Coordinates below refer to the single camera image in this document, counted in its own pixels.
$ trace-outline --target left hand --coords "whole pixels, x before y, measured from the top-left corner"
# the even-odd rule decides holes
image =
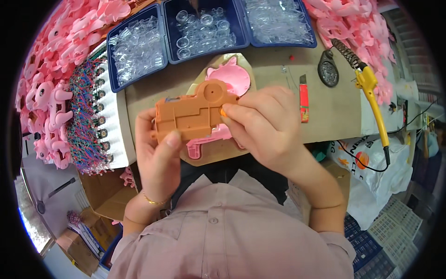
[[[155,116],[155,108],[150,108],[136,117],[136,159],[145,195],[154,202],[163,202],[180,185],[182,142],[179,131],[168,134],[160,144],[152,139]]]

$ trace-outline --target orange plastic toy housing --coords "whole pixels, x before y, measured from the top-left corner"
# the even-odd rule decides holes
[[[223,81],[210,79],[197,86],[195,95],[158,101],[155,105],[158,142],[173,130],[181,132],[183,141],[210,136],[212,128],[222,123],[222,105],[236,104],[239,98],[227,91]]]

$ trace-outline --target yellow soldering iron handle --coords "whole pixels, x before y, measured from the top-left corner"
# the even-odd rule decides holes
[[[369,66],[364,67],[362,72],[359,72],[359,70],[355,70],[355,74],[356,87],[362,88],[362,90],[364,91],[364,94],[372,108],[373,115],[375,116],[376,124],[378,125],[381,142],[383,144],[383,147],[386,147],[389,145],[389,138],[387,136],[386,127],[384,126],[380,108],[378,107],[378,103],[375,100],[375,94],[373,93],[373,89],[375,89],[376,85],[378,84],[378,80],[376,79],[375,74]]]

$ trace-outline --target black cable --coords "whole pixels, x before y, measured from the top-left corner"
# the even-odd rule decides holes
[[[374,169],[374,168],[368,167],[368,166],[364,165],[364,164],[358,159],[358,157],[356,157],[356,156],[353,155],[352,153],[348,152],[348,151],[344,148],[344,146],[342,145],[342,143],[341,143],[339,140],[336,140],[336,141],[337,141],[338,144],[342,147],[342,149],[344,149],[344,151],[345,151],[347,154],[349,154],[350,156],[352,156],[353,158],[355,158],[361,165],[363,165],[365,168],[367,168],[367,169],[369,169],[369,170],[376,171],[376,172],[384,172],[384,171],[386,171],[387,168],[389,167],[389,165],[386,165],[386,167],[385,167],[383,170],[376,170],[376,169]]]
[[[407,125],[409,125],[410,123],[412,123],[418,116],[420,116],[421,114],[427,112],[427,110],[428,110],[434,103],[435,103],[435,102],[432,102],[432,103],[429,105],[429,107],[427,107],[427,109],[425,109],[423,112],[417,114],[417,115],[416,115],[416,116],[415,116],[409,123],[407,123],[406,125],[404,125],[404,126],[401,127],[400,129],[398,129],[397,131],[395,131],[395,132],[390,132],[390,133],[387,133],[387,134],[398,133],[399,131],[401,131],[402,129],[404,129],[405,127],[407,127]],[[388,168],[389,165],[390,165],[390,160],[389,160],[389,156],[388,156],[388,146],[386,146],[386,147],[387,147],[387,150],[386,150],[386,148],[384,148],[384,154],[386,155],[386,167],[385,167],[383,170],[376,170],[376,169],[374,169],[374,168],[371,168],[371,167],[368,167],[368,166],[364,165],[364,164],[359,160],[359,158],[357,158],[355,155],[353,155],[353,154],[351,154],[350,152],[348,152],[348,151],[344,148],[344,146],[341,144],[340,141],[337,140],[337,142],[339,143],[339,145],[342,147],[342,149],[343,149],[347,154],[349,154],[350,156],[352,156],[353,158],[355,158],[361,165],[363,165],[365,168],[367,168],[367,169],[369,169],[369,170],[376,171],[376,172],[384,172],[384,171],[387,170],[387,168]]]
[[[390,132],[390,133],[387,133],[387,134],[398,133],[398,132],[401,131],[402,129],[406,128],[407,125],[409,125],[410,123],[412,123],[418,116],[420,116],[421,114],[427,112],[427,110],[428,110],[434,103],[435,103],[435,102],[432,102],[432,103],[429,105],[429,107],[427,107],[427,109],[425,109],[423,112],[417,114],[417,115],[416,115],[416,116],[415,116],[409,123],[407,123],[406,125],[403,125],[403,127],[399,128],[399,129],[396,130],[395,132]]]

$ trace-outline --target transparent plastic pieces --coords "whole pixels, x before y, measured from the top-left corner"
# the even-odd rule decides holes
[[[133,21],[111,37],[118,82],[124,85],[163,66],[163,52],[158,19]]]
[[[254,38],[265,44],[310,44],[314,38],[304,12],[293,0],[243,0]]]
[[[223,8],[201,9],[198,16],[180,11],[176,19],[176,27],[183,35],[177,40],[178,59],[233,47],[237,43]]]

